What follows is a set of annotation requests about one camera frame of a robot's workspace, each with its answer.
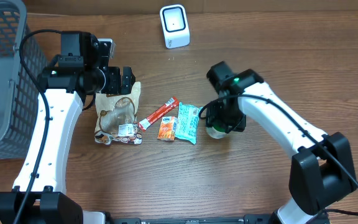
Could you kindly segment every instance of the gray plastic basket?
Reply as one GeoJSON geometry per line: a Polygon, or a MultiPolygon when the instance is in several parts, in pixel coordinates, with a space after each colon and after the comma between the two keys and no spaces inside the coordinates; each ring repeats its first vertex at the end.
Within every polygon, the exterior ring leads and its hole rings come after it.
{"type": "MultiPolygon", "coordinates": [[[[27,11],[20,0],[0,1],[0,159],[27,154],[37,118],[38,91],[19,61],[27,11]]],[[[34,38],[24,46],[25,62],[37,75],[47,60],[34,38]]]]}

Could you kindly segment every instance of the food package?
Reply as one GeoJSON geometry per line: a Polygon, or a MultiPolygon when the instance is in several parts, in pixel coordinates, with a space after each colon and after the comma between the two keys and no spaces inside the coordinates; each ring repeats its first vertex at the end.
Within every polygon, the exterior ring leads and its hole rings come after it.
{"type": "Polygon", "coordinates": [[[94,129],[95,142],[107,145],[112,141],[142,143],[142,133],[136,125],[140,87],[140,82],[135,82],[128,95],[96,94],[98,120],[94,129]]]}
{"type": "Polygon", "coordinates": [[[191,143],[196,144],[199,121],[198,113],[200,109],[201,108],[193,105],[179,103],[178,129],[175,133],[176,138],[189,140],[191,143]]]}
{"type": "Polygon", "coordinates": [[[178,118],[174,116],[163,117],[161,120],[160,131],[158,132],[158,139],[164,141],[175,140],[175,131],[177,130],[178,118]]]}
{"type": "Polygon", "coordinates": [[[142,131],[146,131],[148,127],[154,124],[162,116],[166,115],[169,111],[174,109],[179,105],[179,101],[176,97],[170,98],[164,105],[162,105],[157,111],[152,113],[147,118],[139,122],[138,126],[142,131]]]}

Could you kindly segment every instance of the red candy bar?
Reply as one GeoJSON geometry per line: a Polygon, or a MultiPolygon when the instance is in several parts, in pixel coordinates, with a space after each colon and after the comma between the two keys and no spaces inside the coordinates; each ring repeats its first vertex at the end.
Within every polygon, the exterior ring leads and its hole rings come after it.
{"type": "Polygon", "coordinates": [[[154,124],[154,122],[158,121],[158,119],[166,115],[169,111],[171,111],[178,105],[179,105],[178,99],[173,96],[168,100],[168,102],[162,105],[156,112],[152,113],[150,116],[139,122],[138,127],[142,131],[146,131],[146,129],[150,127],[150,125],[154,124]]]}

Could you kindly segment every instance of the wooden tabletop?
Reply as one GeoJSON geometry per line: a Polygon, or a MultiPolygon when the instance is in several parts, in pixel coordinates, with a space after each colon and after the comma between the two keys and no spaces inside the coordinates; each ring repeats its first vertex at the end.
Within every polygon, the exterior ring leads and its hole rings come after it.
{"type": "MultiPolygon", "coordinates": [[[[168,50],[158,15],[29,16],[29,27],[82,30],[113,38],[110,66],[131,66],[142,84],[138,119],[176,96],[203,106],[217,98],[206,79],[225,60],[253,68],[302,117],[351,142],[358,179],[358,11],[190,14],[191,43],[168,50]]],[[[60,36],[37,36],[48,58],[60,36]]],[[[177,115],[177,109],[170,112],[177,115]]],[[[140,146],[96,144],[95,108],[80,115],[67,164],[67,195],[84,210],[113,217],[181,218],[271,213],[290,198],[290,160],[255,121],[243,133],[211,139],[204,121],[197,144],[157,140],[160,122],[140,146]]],[[[23,160],[0,161],[0,191],[9,191],[23,160]]],[[[333,208],[358,211],[358,192],[333,208]]],[[[333,223],[358,217],[331,215],[333,223]]]]}

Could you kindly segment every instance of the teal packet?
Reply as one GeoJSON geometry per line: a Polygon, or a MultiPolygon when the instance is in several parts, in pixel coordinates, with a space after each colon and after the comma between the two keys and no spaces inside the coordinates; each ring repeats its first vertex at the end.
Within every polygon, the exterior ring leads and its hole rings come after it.
{"type": "Polygon", "coordinates": [[[196,106],[179,103],[176,138],[189,140],[191,143],[196,144],[199,112],[200,108],[196,106]]]}

